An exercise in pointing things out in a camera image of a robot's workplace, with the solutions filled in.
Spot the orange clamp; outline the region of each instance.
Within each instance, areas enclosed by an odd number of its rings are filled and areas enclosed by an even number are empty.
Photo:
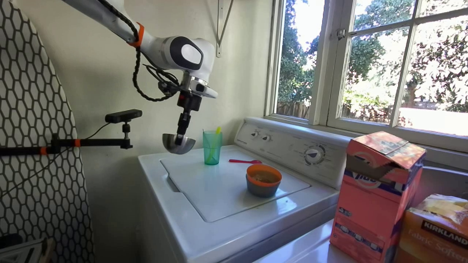
[[[141,46],[141,42],[143,41],[143,34],[145,32],[145,27],[142,24],[138,23],[138,22],[137,22],[137,24],[140,25],[140,29],[138,30],[138,41],[133,42],[133,43],[128,43],[132,47],[140,47]]]

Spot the metal bowl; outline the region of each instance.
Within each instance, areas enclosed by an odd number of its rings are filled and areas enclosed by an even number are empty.
[[[170,153],[185,154],[190,151],[195,145],[195,140],[188,137],[183,137],[181,145],[176,144],[176,134],[164,133],[162,135],[162,144]]]

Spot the green plastic cup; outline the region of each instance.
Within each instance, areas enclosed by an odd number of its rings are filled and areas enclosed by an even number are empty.
[[[205,164],[215,165],[219,163],[219,154],[223,142],[223,133],[216,131],[203,131],[203,152]]]

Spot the white wall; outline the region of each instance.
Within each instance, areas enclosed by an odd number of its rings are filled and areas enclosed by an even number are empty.
[[[227,10],[229,1],[224,3]],[[143,117],[131,122],[133,149],[82,150],[98,260],[134,262],[136,156],[165,151],[161,134],[175,133],[182,108],[176,106],[176,98],[154,103],[138,95],[131,81],[134,49],[101,25],[59,0],[18,0],[18,4],[39,31],[81,137],[101,126],[107,113],[143,110]],[[203,37],[214,44],[217,4],[217,0],[127,0],[125,6],[154,36]],[[195,148],[201,147],[203,128],[220,125],[224,144],[230,144],[242,118],[263,115],[271,6],[272,0],[234,1],[223,57],[216,59],[210,77],[219,97],[203,99],[200,111],[192,114],[187,135],[197,140]],[[144,69],[139,83],[147,94],[161,96]],[[97,138],[121,136],[121,125],[113,125]]]

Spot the orange box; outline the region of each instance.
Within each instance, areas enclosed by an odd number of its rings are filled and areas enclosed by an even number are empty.
[[[391,262],[426,151],[384,131],[350,141],[330,243],[363,263]]]
[[[396,263],[468,262],[468,201],[431,195],[405,212]]]

